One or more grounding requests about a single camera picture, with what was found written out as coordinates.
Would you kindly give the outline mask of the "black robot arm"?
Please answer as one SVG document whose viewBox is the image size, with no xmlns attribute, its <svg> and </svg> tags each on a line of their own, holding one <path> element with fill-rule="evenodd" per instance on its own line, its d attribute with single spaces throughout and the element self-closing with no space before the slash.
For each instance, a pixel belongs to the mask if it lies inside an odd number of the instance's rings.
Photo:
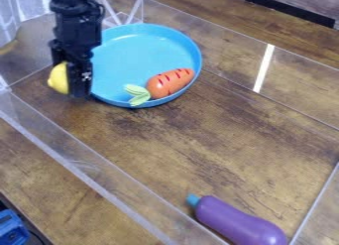
<svg viewBox="0 0 339 245">
<path fill-rule="evenodd" d="M 56 15 L 49 41 L 53 65 L 67 63 L 68 95 L 88 97 L 92 80 L 92 49 L 101 44 L 104 7 L 95 0 L 51 0 Z"/>
</svg>

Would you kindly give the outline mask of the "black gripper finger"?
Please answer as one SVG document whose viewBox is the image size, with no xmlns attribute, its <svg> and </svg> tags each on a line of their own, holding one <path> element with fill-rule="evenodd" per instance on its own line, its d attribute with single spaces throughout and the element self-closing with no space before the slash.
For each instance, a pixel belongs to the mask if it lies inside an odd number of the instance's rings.
<svg viewBox="0 0 339 245">
<path fill-rule="evenodd" d="M 69 84 L 69 96 L 76 98 L 88 97 L 92 80 L 91 61 L 68 62 L 67 75 Z"/>
<path fill-rule="evenodd" d="M 65 52 L 63 44 L 59 42 L 57 39 L 53 39 L 49 41 L 49 48 L 51 48 L 53 65 L 57 65 L 61 62 L 67 61 L 67 52 Z"/>
</svg>

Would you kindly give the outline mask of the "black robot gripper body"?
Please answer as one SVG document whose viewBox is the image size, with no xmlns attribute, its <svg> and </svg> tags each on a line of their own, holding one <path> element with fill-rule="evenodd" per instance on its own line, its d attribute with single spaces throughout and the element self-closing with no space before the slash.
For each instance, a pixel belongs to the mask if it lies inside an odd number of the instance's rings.
<svg viewBox="0 0 339 245">
<path fill-rule="evenodd" d="M 104 7 L 95 0 L 84 0 L 72 6 L 52 2 L 56 14 L 55 39 L 63 44 L 67 62 L 88 61 L 92 49 L 101 43 L 101 20 Z"/>
</svg>

